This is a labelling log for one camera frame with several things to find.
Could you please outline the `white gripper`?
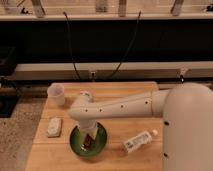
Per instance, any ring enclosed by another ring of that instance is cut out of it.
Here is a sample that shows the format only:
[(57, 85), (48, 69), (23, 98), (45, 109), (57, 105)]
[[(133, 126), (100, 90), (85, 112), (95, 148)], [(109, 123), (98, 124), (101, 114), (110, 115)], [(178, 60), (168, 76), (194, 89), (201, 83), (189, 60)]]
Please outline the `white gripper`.
[(80, 121), (78, 123), (78, 127), (81, 132), (87, 134), (84, 140), (84, 146), (90, 147), (91, 144), (93, 143), (93, 138), (90, 135), (95, 135), (97, 133), (98, 130), (97, 122), (95, 120)]

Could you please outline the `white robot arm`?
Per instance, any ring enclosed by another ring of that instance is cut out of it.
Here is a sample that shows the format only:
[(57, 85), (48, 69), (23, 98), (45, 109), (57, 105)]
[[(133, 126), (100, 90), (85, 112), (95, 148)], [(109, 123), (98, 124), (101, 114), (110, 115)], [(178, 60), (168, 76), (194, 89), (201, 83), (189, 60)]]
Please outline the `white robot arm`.
[(213, 90), (202, 84), (102, 102), (83, 91), (70, 107), (70, 117), (87, 133), (98, 119), (149, 116), (163, 119), (163, 171), (213, 171)]

